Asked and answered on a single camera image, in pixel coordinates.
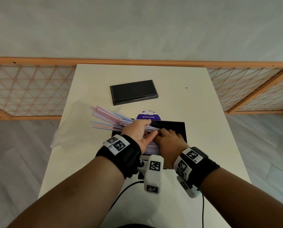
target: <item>purple sticker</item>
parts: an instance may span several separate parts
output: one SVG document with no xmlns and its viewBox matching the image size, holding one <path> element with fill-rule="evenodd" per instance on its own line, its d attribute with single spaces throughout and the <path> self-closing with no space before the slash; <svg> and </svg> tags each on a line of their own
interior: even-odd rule
<svg viewBox="0 0 283 228">
<path fill-rule="evenodd" d="M 153 111 L 150 110 L 146 110 L 146 111 L 142 111 L 136 119 L 151 119 L 154 121 L 160 121 L 160 117 Z"/>
</svg>

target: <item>bundle of straws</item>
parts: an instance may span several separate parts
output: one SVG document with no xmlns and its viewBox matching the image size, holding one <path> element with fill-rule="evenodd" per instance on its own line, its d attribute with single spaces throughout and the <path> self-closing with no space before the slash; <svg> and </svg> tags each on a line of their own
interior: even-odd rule
<svg viewBox="0 0 283 228">
<path fill-rule="evenodd" d="M 134 122 L 136 119 L 128 118 L 122 114 L 119 114 L 117 112 L 110 112 L 100 106 L 96 107 L 90 107 L 90 109 L 93 111 L 93 116 L 96 118 L 99 118 L 101 120 L 104 120 L 107 123 L 102 122 L 95 122 L 91 121 L 93 123 L 93 128 L 97 129 L 103 129 L 103 130 L 112 130 L 112 131 L 122 131 L 123 128 Z M 144 128 L 147 132 L 152 132 L 153 130 L 159 130 L 158 128 L 155 128 L 153 126 L 145 126 Z M 159 146 L 155 142 L 151 142 L 146 149 L 146 152 L 144 154 L 156 154 L 159 155 Z"/>
</svg>

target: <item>hand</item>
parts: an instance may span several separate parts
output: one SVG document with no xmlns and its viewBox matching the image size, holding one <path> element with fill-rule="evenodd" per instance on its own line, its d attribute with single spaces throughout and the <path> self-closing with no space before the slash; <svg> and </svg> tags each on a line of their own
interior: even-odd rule
<svg viewBox="0 0 283 228">
<path fill-rule="evenodd" d="M 173 169 L 174 162 L 178 156 L 189 147 L 181 134 L 173 130 L 160 129 L 154 141 L 159 145 L 161 156 L 164 158 L 164 167 Z"/>
<path fill-rule="evenodd" d="M 150 119 L 136 120 L 132 124 L 125 126 L 121 133 L 128 135 L 136 141 L 140 146 L 142 154 L 146 151 L 147 145 L 149 145 L 158 134 L 157 130 L 152 131 L 150 134 L 144 131 L 144 127 L 150 125 L 150 123 Z"/>
</svg>

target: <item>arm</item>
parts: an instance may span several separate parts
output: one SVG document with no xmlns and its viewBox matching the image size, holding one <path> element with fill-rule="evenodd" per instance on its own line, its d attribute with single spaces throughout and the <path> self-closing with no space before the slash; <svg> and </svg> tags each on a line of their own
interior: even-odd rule
<svg viewBox="0 0 283 228">
<path fill-rule="evenodd" d="M 189 147 L 172 130 L 161 129 L 155 142 L 168 169 L 173 169 L 177 157 Z M 233 228 L 283 227 L 282 203 L 223 168 L 211 172 L 200 191 Z"/>
<path fill-rule="evenodd" d="M 130 136 L 144 153 L 157 131 L 144 134 L 151 120 L 137 120 L 122 134 Z M 122 172 L 98 156 L 38 199 L 8 227 L 99 227 L 124 183 Z"/>
</svg>

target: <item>white table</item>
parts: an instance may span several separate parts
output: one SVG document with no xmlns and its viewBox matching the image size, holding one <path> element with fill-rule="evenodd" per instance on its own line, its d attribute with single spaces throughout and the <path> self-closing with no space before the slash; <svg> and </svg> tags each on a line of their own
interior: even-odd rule
<svg viewBox="0 0 283 228">
<path fill-rule="evenodd" d="M 159 98 L 113 106 L 110 85 L 150 79 Z M 79 64 L 60 123 L 67 136 L 73 137 L 67 138 L 68 144 L 53 148 L 39 197 L 91 161 L 111 136 L 111 131 L 92 128 L 90 105 L 131 118 L 151 110 L 162 120 L 185 122 L 190 146 L 197 146 L 223 168 L 250 182 L 207 69 Z M 154 227 L 201 227 L 202 197 L 190 199 L 175 176 L 173 170 L 164 170 L 159 195 L 145 192 L 142 184 L 129 188 L 102 227 L 134 222 Z M 136 180 L 137 176 L 127 179 L 124 187 Z M 204 214 L 205 227 L 228 227 L 207 200 Z"/>
</svg>

